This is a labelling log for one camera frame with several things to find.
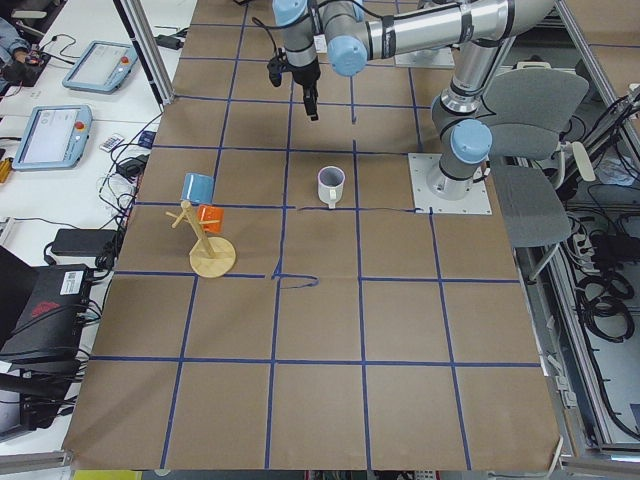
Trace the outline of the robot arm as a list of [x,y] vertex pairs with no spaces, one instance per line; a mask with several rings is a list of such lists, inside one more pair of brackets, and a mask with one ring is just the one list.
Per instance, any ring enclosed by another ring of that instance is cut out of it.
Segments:
[[320,65],[315,39],[324,38],[334,72],[353,77],[368,62],[415,55],[437,56],[458,48],[450,83],[432,102],[431,118],[442,154],[426,176],[436,196],[457,201],[489,155],[492,135],[477,120],[484,92],[516,36],[552,10],[551,1],[422,1],[407,13],[378,16],[360,1],[275,1],[274,29],[284,44],[268,63],[274,86],[283,73],[303,90],[307,116],[317,120]]

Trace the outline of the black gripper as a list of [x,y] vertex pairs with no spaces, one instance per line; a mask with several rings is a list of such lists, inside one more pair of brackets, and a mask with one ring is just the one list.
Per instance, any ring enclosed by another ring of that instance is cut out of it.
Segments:
[[306,66],[292,68],[293,79],[303,88],[303,103],[306,115],[311,121],[318,120],[318,91],[319,63],[311,62]]

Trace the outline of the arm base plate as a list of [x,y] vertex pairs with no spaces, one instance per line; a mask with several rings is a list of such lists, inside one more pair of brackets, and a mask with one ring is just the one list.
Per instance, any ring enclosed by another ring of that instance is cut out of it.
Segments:
[[418,213],[491,215],[481,168],[467,180],[452,180],[440,169],[440,154],[410,153],[414,209]]
[[394,61],[397,67],[405,68],[453,69],[455,67],[450,47],[397,54]]

